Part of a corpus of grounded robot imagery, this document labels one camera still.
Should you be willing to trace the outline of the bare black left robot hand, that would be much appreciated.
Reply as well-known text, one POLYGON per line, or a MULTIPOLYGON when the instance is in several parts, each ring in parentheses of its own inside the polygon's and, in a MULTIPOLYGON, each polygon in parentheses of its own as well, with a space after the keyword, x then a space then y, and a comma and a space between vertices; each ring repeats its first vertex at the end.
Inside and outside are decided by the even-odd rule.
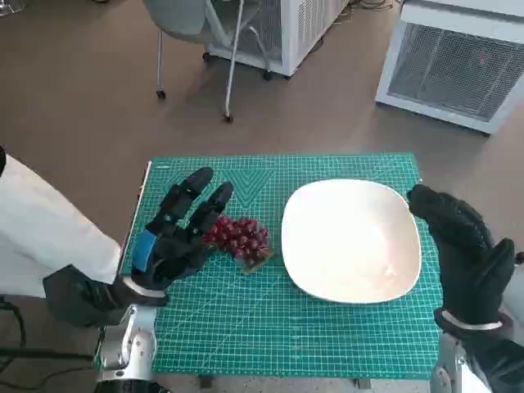
POLYGON ((155 217, 137 237, 131 268, 134 283, 163 291, 174 280, 201 269, 207 259, 204 236, 218 223, 233 194, 233 184, 222 183, 196 208, 185 227, 178 222, 213 175, 210 167, 200 168, 167 192, 155 217))

